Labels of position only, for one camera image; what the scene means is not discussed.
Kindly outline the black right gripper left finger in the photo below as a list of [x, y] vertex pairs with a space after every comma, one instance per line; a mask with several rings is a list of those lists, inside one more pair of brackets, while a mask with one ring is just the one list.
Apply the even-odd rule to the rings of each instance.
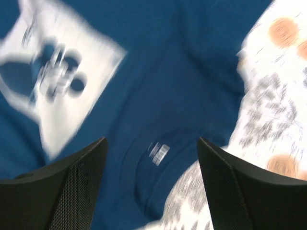
[[100, 138], [50, 165], [0, 182], [2, 230], [89, 230], [107, 155]]

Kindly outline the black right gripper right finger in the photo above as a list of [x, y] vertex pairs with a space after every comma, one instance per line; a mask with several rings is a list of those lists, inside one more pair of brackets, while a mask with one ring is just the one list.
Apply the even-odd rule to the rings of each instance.
[[197, 152], [215, 230], [305, 230], [307, 183], [233, 156], [200, 138]]

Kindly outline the blue printed t-shirt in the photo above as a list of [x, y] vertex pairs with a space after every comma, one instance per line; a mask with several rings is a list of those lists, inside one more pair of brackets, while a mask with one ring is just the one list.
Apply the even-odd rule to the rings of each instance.
[[3, 0], [0, 176], [109, 144], [92, 229], [159, 220], [205, 137], [223, 147], [242, 41], [268, 0]]

